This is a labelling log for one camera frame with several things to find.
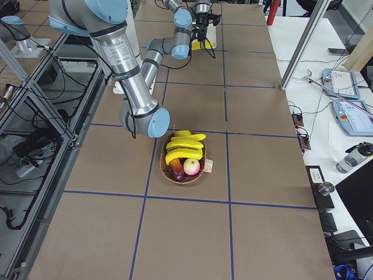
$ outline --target yellow banana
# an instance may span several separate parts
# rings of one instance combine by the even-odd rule
[[[192,135],[192,133],[189,130],[176,130],[174,132],[174,136],[188,136]]]
[[[198,133],[198,134],[192,134],[188,136],[174,136],[174,137],[171,137],[171,141],[179,140],[179,139],[201,141],[201,140],[204,140],[205,138],[206,138],[205,134]]]
[[[178,139],[173,140],[166,145],[168,152],[177,148],[202,149],[203,144],[195,140]]]
[[[201,159],[202,158],[202,150],[197,149],[186,149],[186,148],[178,148],[174,149],[166,154],[166,164],[170,165],[170,161],[176,158],[188,158],[188,159]]]

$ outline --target screen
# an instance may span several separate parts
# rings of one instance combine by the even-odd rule
[[[355,95],[351,73],[332,70],[330,77],[332,78],[334,92],[344,95]]]
[[[354,104],[367,110],[362,102],[354,102]],[[340,106],[354,131],[373,132],[373,120],[369,116],[347,102],[341,101]]]

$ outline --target blue joint cap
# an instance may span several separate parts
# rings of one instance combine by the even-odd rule
[[[177,45],[171,50],[171,55],[177,60],[184,60],[188,57],[189,46],[188,45]]]
[[[84,0],[84,2],[96,16],[107,23],[118,25],[127,18],[126,0]]]
[[[179,9],[174,14],[174,23],[177,27],[188,27],[192,23],[192,16],[187,9]]]
[[[170,113],[165,108],[159,108],[152,116],[147,128],[149,137],[161,137],[167,132],[170,124]]]
[[[151,39],[149,42],[147,42],[147,45],[146,45],[146,50],[149,51],[149,48],[150,48],[150,45],[152,44],[152,41],[154,41],[155,39]]]
[[[1,18],[7,25],[22,25],[23,21],[17,16],[3,16]]]
[[[76,26],[72,26],[65,22],[61,22],[57,19],[54,19],[51,16],[49,16],[49,24],[55,30],[58,30],[64,33],[68,33],[71,35],[77,35],[77,36],[83,36],[83,37],[89,37],[89,33],[87,30],[83,30],[83,29],[77,28]]]

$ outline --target white table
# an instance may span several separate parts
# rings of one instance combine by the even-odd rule
[[[307,21],[307,18],[301,17],[276,17],[273,25],[268,27],[273,48],[278,59],[277,64],[281,75],[285,73],[288,66],[286,60],[289,61],[291,59],[303,30],[307,25]],[[322,71],[325,68],[335,67],[336,61],[329,63],[320,61],[328,62],[340,58],[339,56],[329,55],[328,48],[343,47],[343,43],[340,41],[329,20],[322,19],[301,59],[302,61],[312,60],[319,62],[301,62],[294,76],[301,78],[307,75],[307,70],[309,69],[312,71],[313,78],[317,79],[321,77]],[[363,81],[360,73],[356,73],[356,77],[357,82]],[[363,82],[359,85],[366,86],[366,83]],[[300,107],[303,112],[309,113],[323,109],[329,102],[334,100],[323,93],[318,107],[321,94],[322,89],[317,85],[309,84],[298,79],[293,79],[286,89],[287,99],[294,102],[294,104]],[[360,89],[360,94],[361,99],[363,99],[367,104],[373,105],[373,94],[369,89]],[[303,114],[303,117],[305,129],[310,134],[315,114]],[[336,170],[335,164],[346,155],[346,149],[362,141],[372,142],[373,138],[348,136],[340,128],[330,104],[323,112],[316,115],[314,129],[311,135],[312,150],[305,153],[303,157],[304,163],[305,165],[320,166],[325,180],[336,185],[349,176],[351,172],[341,174]],[[347,230],[355,230],[360,236],[363,236],[342,203],[338,193],[333,192],[331,197],[335,205],[335,209],[331,213],[336,221],[338,228],[337,233],[345,232]]]

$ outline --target brown table surface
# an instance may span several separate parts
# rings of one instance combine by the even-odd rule
[[[170,128],[206,133],[212,173],[189,187],[167,181],[164,137],[133,140],[108,87],[29,279],[335,278],[262,8],[213,11],[216,59],[196,51],[185,68],[161,67],[154,90]],[[143,59],[172,21],[142,2]]]

